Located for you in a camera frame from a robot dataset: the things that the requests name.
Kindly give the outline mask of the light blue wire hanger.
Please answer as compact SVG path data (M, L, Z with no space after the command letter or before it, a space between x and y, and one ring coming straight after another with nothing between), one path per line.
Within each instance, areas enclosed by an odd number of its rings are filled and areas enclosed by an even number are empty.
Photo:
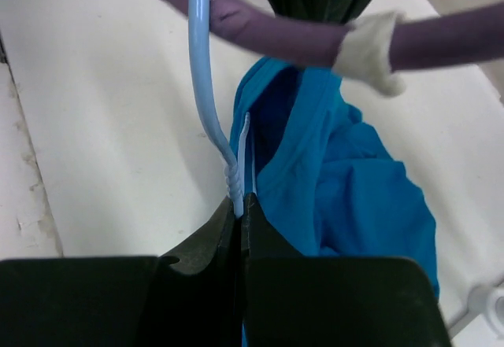
M239 136L238 150L232 151L221 129L213 96L213 82L209 54L210 0L188 0L188 46L191 78L198 116L207 137L224 160L224 176L228 196L237 219L244 214L246 140L250 115L246 114Z

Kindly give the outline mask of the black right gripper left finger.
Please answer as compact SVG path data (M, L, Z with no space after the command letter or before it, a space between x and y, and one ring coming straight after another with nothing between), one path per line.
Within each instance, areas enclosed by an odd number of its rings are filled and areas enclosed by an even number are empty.
M235 215L156 256L1 262L4 346L237 346Z

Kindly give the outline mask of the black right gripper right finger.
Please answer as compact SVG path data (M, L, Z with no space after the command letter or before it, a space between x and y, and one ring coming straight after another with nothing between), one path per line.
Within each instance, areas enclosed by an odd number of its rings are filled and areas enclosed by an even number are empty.
M305 257L244 201L243 327L250 346L448 346L418 264L388 257Z

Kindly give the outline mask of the blue t shirt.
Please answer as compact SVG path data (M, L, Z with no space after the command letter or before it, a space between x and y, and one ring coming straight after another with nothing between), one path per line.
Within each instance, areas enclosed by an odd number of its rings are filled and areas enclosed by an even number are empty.
M263 57L235 94L230 135L245 194L300 253L407 257L439 288L435 219L327 68Z

